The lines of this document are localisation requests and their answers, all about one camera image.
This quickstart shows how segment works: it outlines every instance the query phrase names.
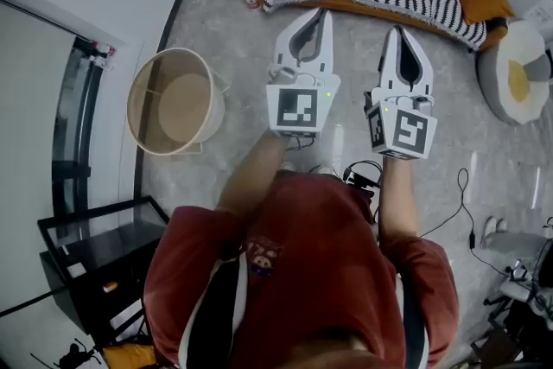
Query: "black cabinet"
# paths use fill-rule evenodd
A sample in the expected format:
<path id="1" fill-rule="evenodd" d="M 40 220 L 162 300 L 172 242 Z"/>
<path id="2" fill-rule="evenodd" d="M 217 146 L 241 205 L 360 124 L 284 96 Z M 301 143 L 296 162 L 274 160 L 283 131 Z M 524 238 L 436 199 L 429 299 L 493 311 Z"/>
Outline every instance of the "black cabinet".
<path id="1" fill-rule="evenodd" d="M 115 338 L 110 320 L 142 298 L 167 221 L 151 197 L 39 220 L 48 245 L 41 253 L 48 283 L 66 288 L 55 302 L 97 345 Z"/>

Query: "red t-shirt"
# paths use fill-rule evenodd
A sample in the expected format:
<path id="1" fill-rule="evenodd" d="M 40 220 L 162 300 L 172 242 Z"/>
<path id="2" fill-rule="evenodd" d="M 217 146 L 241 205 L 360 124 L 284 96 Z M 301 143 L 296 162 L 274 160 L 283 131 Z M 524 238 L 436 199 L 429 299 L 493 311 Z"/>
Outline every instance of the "red t-shirt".
<path id="1" fill-rule="evenodd" d="M 323 329 L 355 332 L 390 366 L 405 364 L 396 274 L 409 278 L 429 333 L 429 366 L 445 354 L 457 327 L 454 278 L 443 249 L 420 238 L 381 251 L 369 201 L 324 175 L 276 179 L 254 220 L 179 207 L 157 248 L 144 301 L 157 348 L 177 354 L 188 317 L 215 262 L 242 243 L 249 265 L 245 317 L 229 368 L 272 368 Z"/>

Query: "orange sofa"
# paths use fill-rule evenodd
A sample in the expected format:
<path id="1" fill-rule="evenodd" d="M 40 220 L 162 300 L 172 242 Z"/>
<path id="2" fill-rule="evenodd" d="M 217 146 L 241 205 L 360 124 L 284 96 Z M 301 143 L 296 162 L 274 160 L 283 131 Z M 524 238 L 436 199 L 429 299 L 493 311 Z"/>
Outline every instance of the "orange sofa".
<path id="1" fill-rule="evenodd" d="M 264 0 L 257 0 L 257 2 L 260 5 L 264 4 Z M 408 25 L 412 25 L 420 29 L 427 29 L 428 31 L 432 31 L 437 34 L 447 35 L 445 32 L 437 29 L 436 27 L 430 24 L 427 24 L 425 22 L 421 22 L 416 18 L 407 17 L 403 14 L 400 14 L 394 11 L 371 8 L 365 5 L 361 5 L 359 3 L 355 3 L 351 0 L 317 0 L 313 2 L 305 2 L 305 3 L 299 3 L 299 4 L 305 7 L 322 7 L 322 8 L 331 9 L 331 10 L 351 11 L 354 13 L 363 14 L 367 16 L 382 17 L 384 19 L 389 19 L 395 22 L 401 22 Z M 506 24 L 502 23 L 499 26 L 495 26 L 495 28 L 487 32 L 486 40 L 484 41 L 484 43 L 480 45 L 479 51 L 482 51 L 484 49 L 487 49 L 489 47 L 496 45 L 506 34 L 507 34 Z"/>

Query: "person's arm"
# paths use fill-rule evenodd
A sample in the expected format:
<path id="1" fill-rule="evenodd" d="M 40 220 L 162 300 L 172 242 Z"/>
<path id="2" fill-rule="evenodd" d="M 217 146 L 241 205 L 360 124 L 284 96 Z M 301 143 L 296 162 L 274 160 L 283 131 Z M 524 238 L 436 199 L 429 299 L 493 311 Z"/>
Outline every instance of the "person's arm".
<path id="1" fill-rule="evenodd" d="M 289 138 L 267 130 L 228 179 L 216 209 L 239 217 L 252 213 L 267 195 L 288 145 Z"/>
<path id="2" fill-rule="evenodd" d="M 242 220 L 203 207 L 177 207 L 149 265 L 144 307 L 156 349 L 178 363 L 179 344 L 213 267 L 237 251 Z"/>
<path id="3" fill-rule="evenodd" d="M 420 239 L 411 162 L 385 157 L 378 231 L 383 253 L 418 300 L 429 334 L 429 363 L 446 354 L 459 322 L 459 300 L 445 251 Z"/>
<path id="4" fill-rule="evenodd" d="M 378 236 L 383 244 L 391 245 L 418 233 L 418 209 L 411 182 L 411 162 L 384 158 L 380 189 Z"/>

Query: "black cable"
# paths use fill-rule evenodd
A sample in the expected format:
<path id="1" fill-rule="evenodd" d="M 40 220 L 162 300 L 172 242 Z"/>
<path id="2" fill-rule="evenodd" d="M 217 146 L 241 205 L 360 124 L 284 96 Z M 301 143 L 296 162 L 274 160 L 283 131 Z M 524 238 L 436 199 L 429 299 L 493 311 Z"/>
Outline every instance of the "black cable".
<path id="1" fill-rule="evenodd" d="M 461 184 L 461 172 L 465 172 L 467 174 L 467 180 L 465 182 L 465 184 Z M 475 238 L 475 235 L 474 235 L 474 218 L 473 218 L 473 215 L 470 213 L 470 211 L 468 211 L 467 207 L 465 206 L 465 190 L 467 189 L 467 186 L 468 186 L 468 171 L 466 168 L 461 168 L 459 169 L 459 172 L 457 173 L 457 186 L 459 186 L 459 189 L 461 190 L 461 204 L 459 205 L 459 208 L 457 209 L 457 211 L 455 211 L 455 213 L 445 219 L 442 223 L 440 223 L 438 226 L 430 229 L 430 231 L 427 231 L 425 232 L 423 235 L 421 235 L 421 238 L 430 234 L 431 232 L 435 231 L 436 229 L 440 229 L 442 226 L 444 226 L 446 223 L 448 223 L 450 220 L 452 220 L 455 215 L 457 215 L 461 209 L 464 209 L 465 212 L 468 214 L 468 217 L 470 218 L 470 221 L 471 221 L 471 231 L 470 231 L 470 234 L 468 235 L 468 250 L 470 250 L 470 253 L 473 254 L 473 257 L 476 258 L 479 262 L 483 263 L 483 264 L 487 264 L 490 268 L 492 268 L 493 270 L 495 270 L 498 274 L 500 274 L 501 276 L 503 277 L 507 277 L 507 278 L 511 278 L 511 276 L 505 272 L 502 272 L 501 270 L 497 269 L 495 266 L 493 266 L 492 264 L 488 263 L 486 260 L 483 260 L 482 258 L 480 258 L 479 256 L 477 256 L 475 253 L 474 253 L 474 247 L 476 246 L 476 238 Z M 553 220 L 553 217 L 549 217 L 547 219 L 547 221 L 545 222 L 545 225 L 548 226 L 548 227 L 552 227 L 553 228 L 553 224 L 550 223 L 550 221 Z M 539 288 L 539 285 L 536 284 L 535 282 L 535 277 L 536 277 L 536 268 L 539 264 L 539 261 L 541 260 L 541 257 L 542 257 L 542 254 L 543 254 L 543 251 L 545 250 L 545 246 L 551 242 L 553 239 L 548 239 L 542 246 L 538 256 L 537 256 L 537 260 L 536 260 L 536 263 L 534 264 L 534 273 L 532 275 L 532 289 L 530 290 L 527 286 L 524 286 L 523 284 L 515 281 L 515 280 L 511 280 L 513 281 L 515 284 L 517 284 L 518 286 L 520 286 L 521 288 L 523 289 L 526 289 L 526 290 L 529 290 L 530 291 L 530 295 L 528 296 L 528 300 L 526 302 L 530 302 L 532 300 L 532 298 L 535 298 L 536 299 L 536 303 L 542 307 L 545 312 L 547 312 L 548 316 L 553 318 L 553 309 L 549 308 L 547 306 L 547 304 L 539 299 L 539 298 L 536 298 L 536 294 L 537 294 L 537 291 Z"/>
<path id="2" fill-rule="evenodd" d="M 140 323 L 140 328 L 138 328 L 138 333 L 135 335 L 135 338 L 138 337 L 138 335 L 142 334 L 142 335 L 145 335 L 145 333 L 143 332 L 142 328 L 144 327 L 144 324 L 146 323 L 146 315 L 144 316 L 143 320 L 142 320 L 142 323 Z"/>
<path id="3" fill-rule="evenodd" d="M 3 310 L 2 312 L 0 312 L 0 318 L 5 317 L 6 315 L 9 315 L 9 314 L 13 314 L 14 312 L 17 312 L 18 310 L 21 310 L 23 308 L 27 308 L 31 304 L 35 304 L 35 303 L 39 302 L 40 300 L 44 300 L 45 298 L 48 298 L 50 296 L 54 296 L 58 292 L 61 292 L 62 290 L 65 290 L 65 289 L 66 289 L 66 287 L 62 286 L 61 288 L 51 290 L 50 292 L 47 292 L 46 294 L 42 294 L 41 296 L 35 297 L 31 300 L 28 300 L 26 302 L 18 304 L 17 306 L 14 306 L 13 308 Z"/>
<path id="4" fill-rule="evenodd" d="M 38 357 L 35 357 L 33 355 L 33 353 L 30 353 L 31 357 L 33 357 L 36 361 L 38 361 L 39 363 L 41 363 L 43 366 L 47 367 L 48 369 L 54 369 L 53 367 L 47 365 L 44 361 L 42 361 L 41 359 L 39 359 Z"/>
<path id="5" fill-rule="evenodd" d="M 312 146 L 313 143 L 315 143 L 315 138 L 312 138 L 311 142 L 309 142 L 308 144 L 301 144 L 299 137 L 295 137 L 295 139 L 297 142 L 297 146 L 295 148 L 288 148 L 287 151 L 299 151 L 299 150 L 302 150 L 303 148 L 308 148 L 309 146 Z"/>
<path id="6" fill-rule="evenodd" d="M 467 174 L 467 180 L 464 185 L 461 185 L 461 172 L 463 171 L 465 171 L 465 173 Z M 473 228 L 471 231 L 471 234 L 474 235 L 474 219 L 471 213 L 468 211 L 467 207 L 465 207 L 465 190 L 467 189 L 467 186 L 468 186 L 468 171 L 466 168 L 459 169 L 459 172 L 457 173 L 457 186 L 461 190 L 461 204 L 459 205 L 459 208 L 457 209 L 457 211 L 455 211 L 455 213 L 451 217 L 449 217 L 448 219 L 445 219 L 442 223 L 440 223 L 435 228 L 430 229 L 428 232 L 425 232 L 423 235 L 421 235 L 421 238 L 429 235 L 431 232 L 434 232 L 436 229 L 440 229 L 442 226 L 444 226 L 446 223 L 452 220 L 455 217 L 455 215 L 460 213 L 461 209 L 464 209 L 465 212 L 468 214 L 468 217 L 470 217 L 472 228 Z"/>
<path id="7" fill-rule="evenodd" d="M 351 165 L 349 165 L 346 169 L 344 169 L 344 174 L 342 176 L 342 181 L 347 183 L 347 176 L 349 175 L 348 171 L 350 172 L 353 172 L 353 167 L 355 165 L 358 165 L 358 164 L 366 164 L 366 165 L 371 165 L 373 166 L 374 168 L 376 168 L 378 170 L 378 172 L 380 173 L 378 175 L 378 179 L 376 180 L 375 182 L 375 185 L 380 188 L 381 187 L 381 184 L 382 184 L 382 173 L 383 173 L 383 170 L 382 170 L 382 167 L 378 164 L 378 162 L 374 162 L 373 160 L 359 160 L 358 162 L 353 162 Z M 369 193 L 369 196 L 372 198 L 374 193 L 373 191 L 367 191 L 366 192 Z M 372 216 L 372 220 L 374 221 L 374 223 L 378 223 L 377 222 L 377 214 L 378 214 L 378 210 L 379 210 L 379 206 L 377 206 L 377 208 L 375 209 L 374 211 L 374 215 Z"/>
<path id="8" fill-rule="evenodd" d="M 338 173 L 336 172 L 336 169 L 334 169 L 334 166 L 332 166 L 330 163 L 328 162 L 323 162 L 323 163 L 319 163 L 318 165 L 315 165 L 313 168 L 311 168 L 309 171 L 308 171 L 308 174 L 312 174 L 313 171 L 315 171 L 317 168 L 320 168 L 322 165 L 328 165 L 328 167 L 332 170 L 333 172 L 333 175 L 335 175 L 337 178 L 340 178 L 340 176 L 338 175 Z"/>
<path id="9" fill-rule="evenodd" d="M 86 346 L 78 338 L 76 338 L 75 341 L 77 341 L 77 343 L 79 343 L 83 347 L 83 349 L 85 349 L 84 352 L 86 352 Z"/>

